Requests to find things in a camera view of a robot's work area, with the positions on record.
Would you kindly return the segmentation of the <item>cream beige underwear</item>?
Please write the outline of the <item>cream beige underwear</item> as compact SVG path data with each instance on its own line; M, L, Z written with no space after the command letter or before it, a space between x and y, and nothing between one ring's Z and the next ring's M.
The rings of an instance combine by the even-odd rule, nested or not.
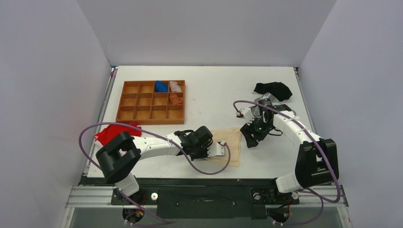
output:
M225 141L230 148L230 167L240 166L240 141L241 132L238 128L211 130L214 142Z

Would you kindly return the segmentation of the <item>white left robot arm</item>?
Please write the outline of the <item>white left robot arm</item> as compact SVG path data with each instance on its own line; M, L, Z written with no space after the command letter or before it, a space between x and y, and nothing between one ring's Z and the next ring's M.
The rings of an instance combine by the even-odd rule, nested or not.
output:
M175 131L162 138L137 137L122 132L98 150L96 158L107 183L117 186L129 204L136 204L141 200L142 191L131 171L139 160L183 153L191 160L224 156L223 146L215 143L212 137L205 126L196 131Z

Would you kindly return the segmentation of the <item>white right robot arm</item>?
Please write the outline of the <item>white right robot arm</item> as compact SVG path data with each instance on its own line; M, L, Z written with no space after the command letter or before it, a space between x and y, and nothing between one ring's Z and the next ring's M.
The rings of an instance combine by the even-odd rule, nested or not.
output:
M257 147L272 130L280 131L297 149L293 171L275 179L268 190L269 199L280 203L287 193L336 182L339 178L337 145L332 139L315 134L299 120L286 104L273 104L264 98L252 106L238 109L237 117L245 119L240 131L247 147Z

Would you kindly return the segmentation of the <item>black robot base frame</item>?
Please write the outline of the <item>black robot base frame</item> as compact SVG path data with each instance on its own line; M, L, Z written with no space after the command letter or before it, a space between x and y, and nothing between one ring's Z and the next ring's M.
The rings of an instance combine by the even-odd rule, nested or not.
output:
M154 210L163 219L266 219L287 213L289 206L321 207L337 195L334 186L280 193L271 179L151 179L139 178L140 191L122 195L102 178L82 178L67 205L76 208L119 208L125 216Z

